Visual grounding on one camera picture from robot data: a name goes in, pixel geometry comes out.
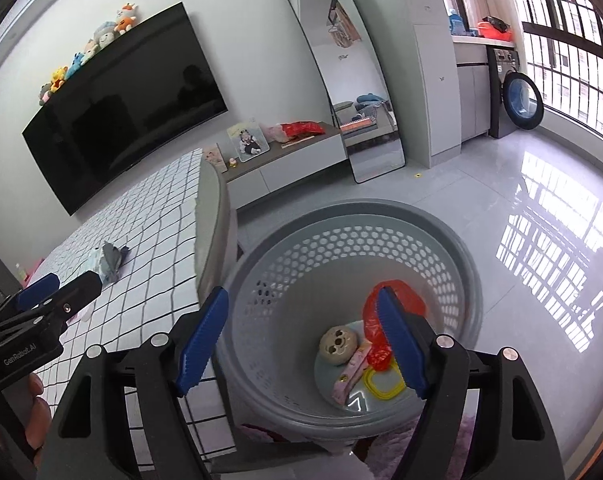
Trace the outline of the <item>person's left hand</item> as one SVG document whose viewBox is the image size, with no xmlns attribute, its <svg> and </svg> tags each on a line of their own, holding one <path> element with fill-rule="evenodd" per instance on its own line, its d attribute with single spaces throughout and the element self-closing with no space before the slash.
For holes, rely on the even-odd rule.
<svg viewBox="0 0 603 480">
<path fill-rule="evenodd" d="M 24 434 L 28 445 L 35 451 L 33 465 L 39 468 L 42 457 L 42 448 L 47 433 L 50 431 L 52 423 L 52 414 L 50 406 L 42 398 L 44 393 L 43 382 L 37 374 L 30 374 L 28 377 L 28 391 L 32 396 L 32 407 L 29 415 L 28 424 L 24 427 Z"/>
</svg>

